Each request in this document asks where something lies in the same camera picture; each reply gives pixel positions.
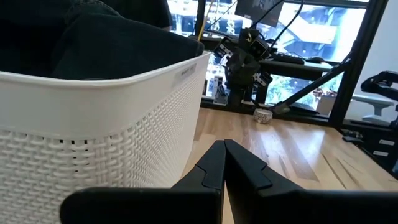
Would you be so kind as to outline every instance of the white wall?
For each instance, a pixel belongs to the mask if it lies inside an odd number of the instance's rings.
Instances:
[[[361,83],[367,78],[377,75],[381,71],[391,70],[398,72],[397,10],[398,0],[389,0],[354,94],[383,98],[383,96],[380,95],[363,93],[361,91]],[[346,119],[361,120],[363,116],[370,114],[373,114],[373,106],[367,103],[352,101],[348,108]],[[395,106],[385,108],[382,111],[383,119],[388,121],[396,119],[397,115],[398,113],[395,111]]]

